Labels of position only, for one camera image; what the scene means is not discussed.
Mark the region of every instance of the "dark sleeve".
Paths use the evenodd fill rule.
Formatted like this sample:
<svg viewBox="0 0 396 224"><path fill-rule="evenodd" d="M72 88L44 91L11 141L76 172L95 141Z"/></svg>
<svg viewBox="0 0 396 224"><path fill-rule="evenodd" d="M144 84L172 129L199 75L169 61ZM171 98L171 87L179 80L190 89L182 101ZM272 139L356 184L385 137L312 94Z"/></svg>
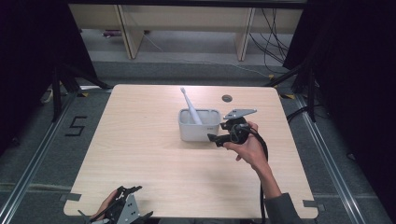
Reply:
<svg viewBox="0 0 396 224"><path fill-rule="evenodd" d="M303 223L298 216L290 195L284 193L273 199L264 200L271 223Z"/></svg>

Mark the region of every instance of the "person's hand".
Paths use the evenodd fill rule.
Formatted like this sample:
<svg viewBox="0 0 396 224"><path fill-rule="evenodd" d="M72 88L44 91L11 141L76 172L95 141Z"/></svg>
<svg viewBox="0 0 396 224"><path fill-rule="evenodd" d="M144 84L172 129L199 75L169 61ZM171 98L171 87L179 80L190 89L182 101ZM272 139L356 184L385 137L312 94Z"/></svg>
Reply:
<svg viewBox="0 0 396 224"><path fill-rule="evenodd" d="M247 124L250 128L258 131L259 127L257 124L248 121ZM236 156L236 160L240 161L243 159L245 162L249 163L253 170L259 170L263 166L267 166L267 159L265 157L264 151L262 149L262 144L260 144L259 140L253 135L250 134L247 138L247 141L238 145L231 142L226 142L223 146L227 149L235 151L238 155Z"/></svg>
<svg viewBox="0 0 396 224"><path fill-rule="evenodd" d="M105 209L108 208L108 206L110 205L111 201L114 199L114 197L117 194L117 190L113 190L113 192L110 193L110 195L108 195L108 197L102 202L102 204L99 207L99 210L91 216L91 218L94 218L96 216L98 216L101 212L103 212ZM102 220L105 218L105 214L101 215L99 218L97 218L95 221L97 220Z"/></svg>

